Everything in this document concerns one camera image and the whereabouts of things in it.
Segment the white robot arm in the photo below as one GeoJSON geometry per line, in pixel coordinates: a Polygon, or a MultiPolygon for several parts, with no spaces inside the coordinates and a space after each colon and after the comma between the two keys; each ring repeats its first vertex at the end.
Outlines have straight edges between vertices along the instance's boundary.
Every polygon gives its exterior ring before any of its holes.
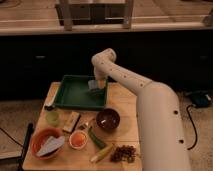
{"type": "Polygon", "coordinates": [[[166,84],[153,81],[115,64],[108,48],[91,62],[99,85],[110,76],[136,95],[136,114],[143,171],[191,171],[179,99],[166,84]]]}

